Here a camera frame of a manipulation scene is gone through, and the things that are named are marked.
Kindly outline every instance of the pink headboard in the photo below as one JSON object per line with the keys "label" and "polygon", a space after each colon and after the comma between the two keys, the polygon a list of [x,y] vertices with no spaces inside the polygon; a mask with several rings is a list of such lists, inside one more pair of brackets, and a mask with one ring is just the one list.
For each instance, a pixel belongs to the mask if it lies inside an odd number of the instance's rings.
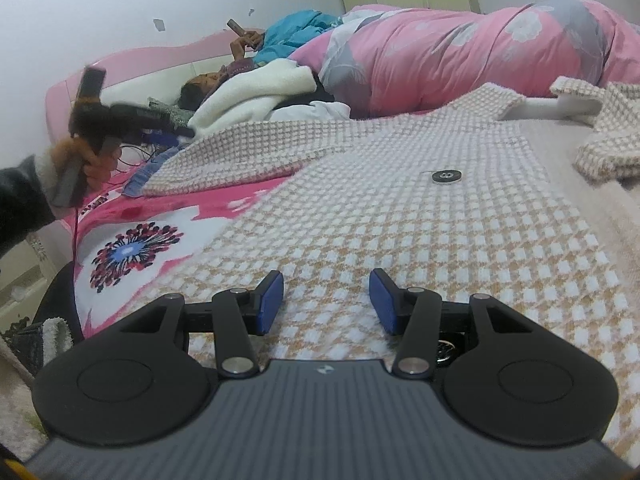
{"label": "pink headboard", "polygon": [[[229,43],[237,38],[231,30],[221,30],[196,43],[184,46],[149,46],[111,54],[92,63],[107,71],[104,87],[122,83],[135,77],[171,68],[173,66],[226,56]],[[53,85],[45,97],[47,129],[52,142],[68,135],[71,102],[76,97],[82,71],[80,69],[67,79]]]}

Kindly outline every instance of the smartphone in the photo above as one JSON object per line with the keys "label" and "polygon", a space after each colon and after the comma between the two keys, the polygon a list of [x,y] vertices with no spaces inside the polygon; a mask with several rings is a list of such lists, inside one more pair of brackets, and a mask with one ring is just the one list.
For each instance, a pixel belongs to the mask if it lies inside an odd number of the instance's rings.
{"label": "smartphone", "polygon": [[234,31],[238,36],[244,36],[246,34],[246,30],[240,27],[240,25],[238,25],[234,20],[229,20],[228,22],[226,22],[226,26]]}

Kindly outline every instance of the white cloth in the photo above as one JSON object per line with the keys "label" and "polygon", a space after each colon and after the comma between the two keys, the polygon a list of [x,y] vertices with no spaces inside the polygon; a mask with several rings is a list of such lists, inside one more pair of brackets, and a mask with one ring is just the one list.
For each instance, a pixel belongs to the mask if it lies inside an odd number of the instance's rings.
{"label": "white cloth", "polygon": [[291,105],[278,108],[267,116],[268,121],[345,121],[351,108],[344,103],[311,101],[308,105]]}
{"label": "white cloth", "polygon": [[214,92],[189,120],[194,140],[209,137],[233,124],[263,121],[287,97],[316,89],[311,69],[290,59],[236,75]]}
{"label": "white cloth", "polygon": [[559,95],[557,98],[528,97],[508,111],[505,120],[545,119],[564,120],[576,116],[596,116],[602,103],[596,99],[575,95]]}

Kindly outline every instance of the woman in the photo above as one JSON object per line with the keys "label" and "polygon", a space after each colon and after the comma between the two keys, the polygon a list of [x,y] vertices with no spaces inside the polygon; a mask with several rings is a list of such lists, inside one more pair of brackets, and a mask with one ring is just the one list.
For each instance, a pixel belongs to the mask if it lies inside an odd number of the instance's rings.
{"label": "woman", "polygon": [[223,82],[243,72],[250,72],[257,65],[251,58],[244,57],[247,47],[254,51],[260,50],[264,44],[264,34],[255,30],[248,30],[244,36],[233,40],[229,47],[234,60],[228,66],[220,67],[217,72],[197,75],[189,79],[180,89],[178,106],[183,110],[196,111],[198,107],[215,92]]}

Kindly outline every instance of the metal screw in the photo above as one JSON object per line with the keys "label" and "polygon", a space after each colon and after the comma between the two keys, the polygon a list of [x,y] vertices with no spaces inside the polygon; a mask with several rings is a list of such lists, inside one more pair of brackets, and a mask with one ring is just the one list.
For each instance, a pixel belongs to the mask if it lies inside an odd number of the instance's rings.
{"label": "metal screw", "polygon": [[222,361],[222,369],[230,374],[244,374],[254,367],[254,362],[247,357],[228,357]]}
{"label": "metal screw", "polygon": [[398,368],[405,374],[423,374],[429,369],[429,363],[419,357],[405,357],[400,359]]}

